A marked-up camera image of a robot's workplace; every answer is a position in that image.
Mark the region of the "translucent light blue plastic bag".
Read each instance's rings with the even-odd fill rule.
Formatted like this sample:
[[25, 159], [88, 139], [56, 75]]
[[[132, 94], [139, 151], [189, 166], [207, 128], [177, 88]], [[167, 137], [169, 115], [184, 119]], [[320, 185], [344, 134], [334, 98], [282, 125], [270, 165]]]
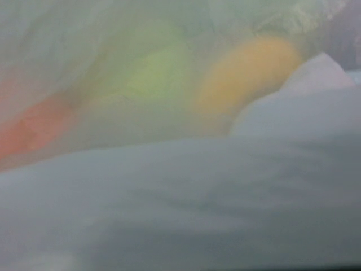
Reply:
[[[111, 51], [155, 20], [186, 38], [188, 87], [95, 91]], [[260, 36], [303, 63], [230, 113], [197, 112], [210, 66]], [[2, 270], [360, 269], [359, 1], [2, 1], [7, 80], [81, 103], [1, 169]]]

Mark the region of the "green fake pear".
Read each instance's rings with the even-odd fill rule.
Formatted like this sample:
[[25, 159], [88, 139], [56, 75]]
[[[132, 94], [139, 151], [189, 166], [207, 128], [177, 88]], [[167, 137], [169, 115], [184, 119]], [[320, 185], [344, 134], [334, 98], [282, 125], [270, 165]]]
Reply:
[[130, 99], [172, 100], [188, 87], [192, 51], [179, 28], [162, 20], [136, 27], [126, 47], [111, 51], [93, 85], [98, 93]]

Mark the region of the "yellow fake mango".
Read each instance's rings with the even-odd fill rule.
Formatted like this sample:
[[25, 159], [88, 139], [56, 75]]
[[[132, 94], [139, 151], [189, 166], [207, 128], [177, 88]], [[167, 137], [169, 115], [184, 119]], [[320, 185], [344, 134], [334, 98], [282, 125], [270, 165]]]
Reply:
[[194, 108], [202, 115], [230, 113], [260, 91], [282, 85], [304, 59], [290, 40], [260, 36], [243, 42], [206, 71]]

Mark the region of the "red fake apple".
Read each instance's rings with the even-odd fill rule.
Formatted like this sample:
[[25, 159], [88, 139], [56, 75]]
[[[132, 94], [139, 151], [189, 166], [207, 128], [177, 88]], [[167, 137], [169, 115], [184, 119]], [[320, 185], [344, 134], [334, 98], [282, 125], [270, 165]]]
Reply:
[[1, 169], [19, 155], [37, 152], [75, 122], [81, 97], [48, 81], [1, 83]]

